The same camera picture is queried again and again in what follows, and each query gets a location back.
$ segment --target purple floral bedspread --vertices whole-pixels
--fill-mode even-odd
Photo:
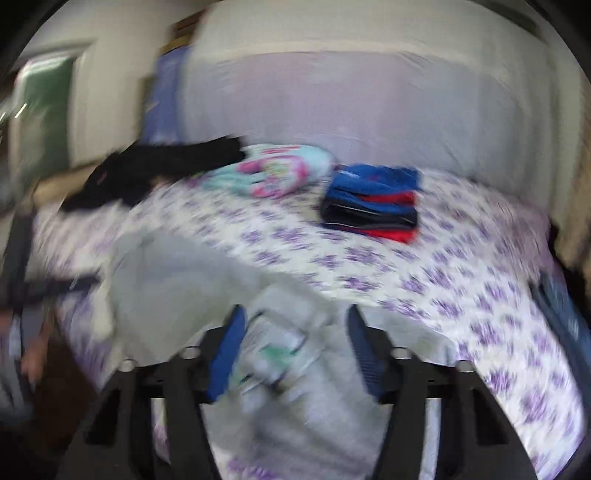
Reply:
[[[47,207],[37,218],[36,250],[46,269],[73,275],[104,268],[122,233],[166,228],[301,277],[329,297],[401,312],[456,342],[505,410],[538,477],[553,479],[582,440],[584,414],[564,352],[527,288],[540,269],[554,268],[547,218],[493,190],[425,171],[421,233],[404,245],[319,227],[325,188],[256,200],[177,183],[131,211],[108,206],[63,216]],[[80,366],[100,387],[123,347],[101,321],[98,297],[70,296],[60,309]],[[268,475],[223,463],[225,478]]]

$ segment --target blue towel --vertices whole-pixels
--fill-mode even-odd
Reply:
[[[331,188],[358,195],[387,195],[418,189],[418,171],[414,168],[351,165],[335,173]]]
[[[587,418],[591,417],[591,332],[570,300],[566,286],[542,274],[539,286],[530,284],[531,296],[558,337],[569,360]]]

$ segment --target bed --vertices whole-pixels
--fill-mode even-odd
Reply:
[[[160,188],[132,210],[113,205],[63,215],[53,205],[38,214],[35,250],[48,271],[75,275],[104,268],[109,246],[124,232],[165,228],[301,277],[327,296],[415,318],[475,363],[538,476],[554,478],[581,442],[585,419],[561,346],[527,289],[538,270],[553,270],[545,216],[467,180],[424,171],[421,233],[403,245],[319,227],[325,188],[280,201],[245,200],[184,182]],[[102,300],[100,293],[70,296],[60,306],[61,328],[97,387],[124,357],[97,323]]]
[[[328,29],[312,22],[287,36],[277,16],[265,17],[277,0],[216,4],[192,45],[160,59],[155,91],[165,88],[152,99],[143,140],[231,134],[250,144],[318,145],[340,163],[420,167],[415,242],[322,228],[317,208],[326,181],[280,200],[256,200],[190,180],[159,187],[131,210],[110,205],[64,215],[57,204],[44,207],[36,255],[48,272],[73,276],[105,269],[122,234],[164,228],[302,278],[326,296],[423,322],[475,363],[538,477],[552,480],[587,423],[563,349],[527,286],[540,271],[560,275],[544,213],[556,165],[543,45],[469,2],[452,2],[458,10],[450,15],[427,0],[372,1],[382,15],[371,16],[360,7],[365,3],[341,2],[342,15]],[[281,4],[301,19],[297,2]],[[317,16],[326,16],[330,0],[314,4]],[[258,8],[253,16],[269,29],[253,29],[246,7]],[[418,17],[419,7],[437,15]],[[438,30],[417,28],[419,18]],[[380,19],[394,21],[397,36]],[[404,19],[415,28],[405,29]],[[467,25],[455,40],[445,38],[446,28]],[[493,41],[485,43],[479,29]],[[373,83],[356,89],[364,77]],[[59,305],[61,329],[97,388],[125,357],[106,311],[103,288]],[[162,409],[155,413],[156,445],[166,457]],[[273,478],[232,452],[215,448],[215,455],[225,478]]]

